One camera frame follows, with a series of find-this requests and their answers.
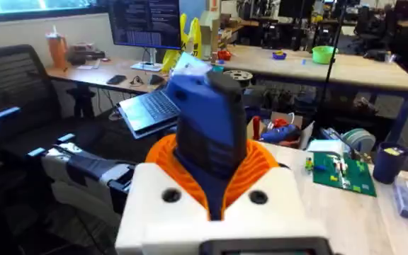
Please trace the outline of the right gripper white and orange right finger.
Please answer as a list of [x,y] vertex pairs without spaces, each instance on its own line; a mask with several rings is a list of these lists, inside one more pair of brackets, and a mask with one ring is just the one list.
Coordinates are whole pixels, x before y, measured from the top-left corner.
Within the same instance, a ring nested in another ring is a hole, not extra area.
[[324,225],[306,215],[294,173],[278,165],[260,142],[247,141],[246,158],[229,182],[215,238],[323,237]]

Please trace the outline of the right gripper white and orange left finger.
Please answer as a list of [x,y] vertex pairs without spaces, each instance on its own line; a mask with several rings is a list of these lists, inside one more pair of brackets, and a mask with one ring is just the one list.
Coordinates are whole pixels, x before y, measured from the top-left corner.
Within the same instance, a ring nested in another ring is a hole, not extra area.
[[135,168],[115,241],[118,254],[198,254],[209,223],[203,189],[179,163],[167,135]]

